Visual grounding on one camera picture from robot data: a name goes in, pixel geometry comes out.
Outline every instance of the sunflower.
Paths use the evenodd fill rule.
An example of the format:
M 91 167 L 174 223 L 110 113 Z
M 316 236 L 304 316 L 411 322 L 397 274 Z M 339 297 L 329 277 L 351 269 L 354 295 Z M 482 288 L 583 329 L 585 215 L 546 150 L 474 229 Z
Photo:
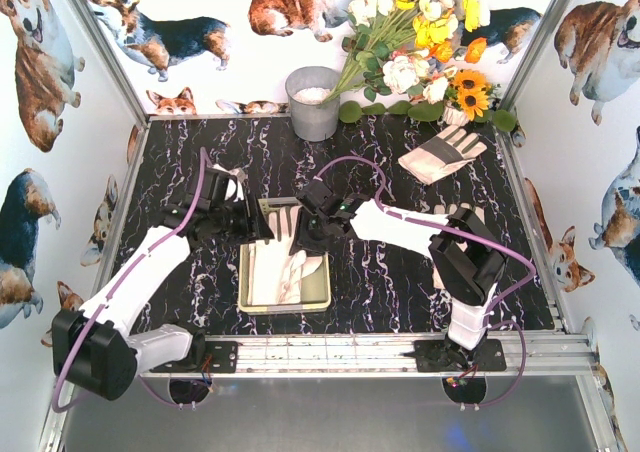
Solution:
M 487 78 L 475 70 L 461 70 L 453 79 L 453 86 L 457 89 L 473 90 L 486 87 Z
M 489 108 L 489 98 L 482 89 L 458 89 L 458 105 L 462 108 L 469 120 L 473 120 L 476 115 L 482 117 L 484 111 Z

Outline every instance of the corgi wallpaper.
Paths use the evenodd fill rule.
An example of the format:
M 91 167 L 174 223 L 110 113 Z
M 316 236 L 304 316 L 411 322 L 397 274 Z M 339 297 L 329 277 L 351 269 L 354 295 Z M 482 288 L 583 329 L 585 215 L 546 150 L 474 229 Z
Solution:
M 640 444 L 639 18 L 640 0 L 572 0 L 516 101 L 525 192 L 567 327 L 597 326 L 621 451 Z
M 284 82 L 299 67 L 340 70 L 351 1 L 87 0 L 87 6 L 147 113 L 237 114 L 286 112 Z M 457 55 L 478 34 L 487 37 L 489 48 L 469 67 L 504 91 L 549 1 L 486 0 L 491 24 L 464 31 Z M 367 104 L 362 94 L 344 100 Z
M 0 41 L 0 448 L 26 451 L 51 319 L 92 292 L 135 118 L 65 0 L 0 0 Z

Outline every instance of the white wall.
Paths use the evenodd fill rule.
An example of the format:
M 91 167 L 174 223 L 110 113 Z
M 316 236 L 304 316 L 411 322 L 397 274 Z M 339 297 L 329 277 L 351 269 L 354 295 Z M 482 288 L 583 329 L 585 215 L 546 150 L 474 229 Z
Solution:
M 6 452 L 36 450 L 53 384 L 51 349 L 40 340 L 60 309 L 56 283 L 63 281 L 84 299 L 91 292 L 98 266 L 81 266 L 80 256 L 93 232 L 109 175 L 119 186 L 123 183 L 127 140 L 134 123 L 65 1 L 51 2 L 74 54 L 85 58 L 86 67 L 76 73 L 73 88 L 82 94 L 81 105 L 78 109 L 66 106 L 63 132 L 48 153 L 29 142 L 18 116 L 17 39 L 9 19 L 0 15 L 0 204 L 13 178 L 32 168 L 47 182 L 62 219 L 58 230 L 53 223 L 39 220 L 33 286 L 43 298 L 42 312 L 32 308 L 29 318 L 20 313 L 0 329 L 0 448 Z
M 486 0 L 491 9 L 529 7 L 544 13 L 550 0 Z M 323 65 L 341 70 L 346 54 L 341 49 L 342 38 L 351 33 L 347 23 L 330 29 L 333 40 L 320 43 L 311 31 L 301 30 L 290 37 L 259 36 L 250 28 L 247 13 L 251 0 L 140 0 L 138 10 L 154 20 L 179 20 L 198 16 L 214 17 L 231 25 L 233 49 L 229 66 L 217 71 L 210 53 L 189 59 L 169 67 L 169 80 L 158 82 L 157 75 L 147 73 L 147 67 L 128 58 L 116 45 L 113 36 L 102 27 L 115 54 L 129 76 L 148 113 L 155 107 L 149 101 L 146 90 L 166 97 L 177 96 L 183 87 L 191 88 L 195 105 L 200 114 L 217 114 L 218 99 L 250 102 L 269 100 L 286 102 L 284 90 L 286 77 L 295 69 L 308 65 Z M 485 72 L 493 83 L 500 83 L 504 91 L 513 76 L 524 51 L 508 64 L 498 65 L 502 59 L 502 46 L 490 48 L 481 61 L 465 65 Z M 344 94 L 344 100 L 355 98 L 363 104 L 362 91 Z M 379 97 L 378 101 L 392 104 L 398 96 Z
M 628 0 L 573 0 L 567 13 L 578 4 L 594 1 L 621 5 Z M 640 50 L 631 54 L 635 54 L 632 67 L 640 75 Z M 573 332 L 580 331 L 587 317 L 593 319 L 622 433 L 629 450 L 640 450 L 636 375 L 640 332 L 630 321 L 630 314 L 640 317 L 640 288 L 609 248 L 594 250 L 588 242 L 597 235 L 594 223 L 602 223 L 605 192 L 636 154 L 640 82 L 605 105 L 597 126 L 591 119 L 592 101 L 581 94 L 577 107 L 569 102 L 573 79 L 569 70 L 561 68 L 553 39 L 549 40 L 517 100 L 518 116 L 527 134 L 519 157 L 525 176 L 537 188 L 554 239 L 560 239 L 574 225 L 577 260 L 596 275 L 584 287 L 560 292 L 561 299 Z

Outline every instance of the orange flower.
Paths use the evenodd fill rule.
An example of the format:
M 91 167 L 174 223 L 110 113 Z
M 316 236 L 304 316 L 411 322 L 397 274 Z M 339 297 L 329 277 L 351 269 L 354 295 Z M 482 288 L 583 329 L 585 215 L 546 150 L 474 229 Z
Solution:
M 451 42 L 445 40 L 443 43 L 434 47 L 431 50 L 431 53 L 443 64 L 449 62 L 451 57 L 453 57 L 453 47 L 451 47 Z
M 480 37 L 469 44 L 467 55 L 464 57 L 465 62 L 477 64 L 484 51 L 487 49 L 487 39 Z

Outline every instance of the tray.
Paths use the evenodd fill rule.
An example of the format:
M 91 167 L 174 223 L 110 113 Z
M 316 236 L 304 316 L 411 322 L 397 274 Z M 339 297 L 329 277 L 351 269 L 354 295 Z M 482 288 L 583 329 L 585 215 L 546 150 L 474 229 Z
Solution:
M 260 199 L 262 213 L 267 214 L 287 205 L 299 205 L 291 198 Z M 331 304 L 331 282 L 329 279 L 329 255 L 325 254 L 322 264 L 311 275 L 302 279 L 300 303 L 283 305 L 249 305 L 249 246 L 240 246 L 240 266 L 238 270 L 238 308 L 249 315 L 299 314 L 324 312 Z

